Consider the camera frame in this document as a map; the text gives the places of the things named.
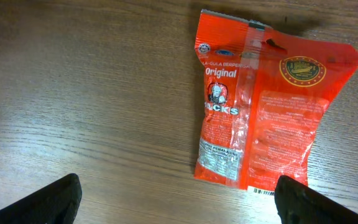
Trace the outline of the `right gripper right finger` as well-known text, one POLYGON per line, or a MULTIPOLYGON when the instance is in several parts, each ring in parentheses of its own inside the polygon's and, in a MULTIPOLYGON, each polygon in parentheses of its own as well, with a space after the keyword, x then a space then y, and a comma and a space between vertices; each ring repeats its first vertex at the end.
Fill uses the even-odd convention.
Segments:
POLYGON ((287 175, 279 177, 274 199, 282 224, 358 224, 358 213, 287 175))

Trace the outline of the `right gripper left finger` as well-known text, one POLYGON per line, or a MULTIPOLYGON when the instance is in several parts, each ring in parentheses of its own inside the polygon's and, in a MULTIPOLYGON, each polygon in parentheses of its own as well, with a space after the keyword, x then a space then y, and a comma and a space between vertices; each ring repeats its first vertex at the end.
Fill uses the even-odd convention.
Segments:
POLYGON ((0 210, 0 224, 72 224, 82 189, 71 173, 0 210))

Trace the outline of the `red snack bag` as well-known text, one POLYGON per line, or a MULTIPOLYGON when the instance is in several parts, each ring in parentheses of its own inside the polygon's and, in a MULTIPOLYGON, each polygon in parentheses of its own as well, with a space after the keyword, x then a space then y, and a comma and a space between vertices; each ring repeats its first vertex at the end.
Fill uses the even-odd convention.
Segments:
POLYGON ((202 10, 195 52, 204 118, 194 177, 267 195, 283 175, 307 184, 316 130, 358 51, 202 10))

